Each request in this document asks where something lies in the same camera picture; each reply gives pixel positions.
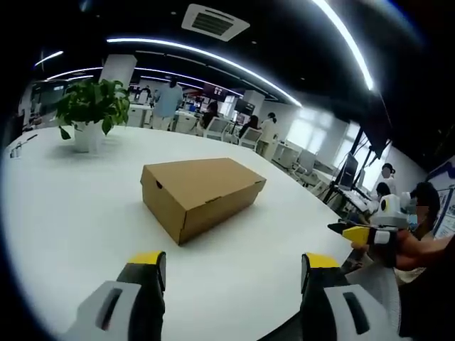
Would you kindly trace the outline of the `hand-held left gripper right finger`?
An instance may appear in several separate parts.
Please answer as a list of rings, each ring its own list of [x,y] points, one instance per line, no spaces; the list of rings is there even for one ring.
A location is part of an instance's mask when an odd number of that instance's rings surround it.
[[[329,256],[303,254],[300,323],[304,340],[399,340],[395,272],[370,264],[345,274]]]

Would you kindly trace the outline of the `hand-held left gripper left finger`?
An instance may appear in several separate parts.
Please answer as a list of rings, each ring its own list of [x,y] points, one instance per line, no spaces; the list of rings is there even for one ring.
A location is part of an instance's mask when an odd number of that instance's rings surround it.
[[[62,339],[160,340],[165,290],[166,253],[139,253],[79,305]]]

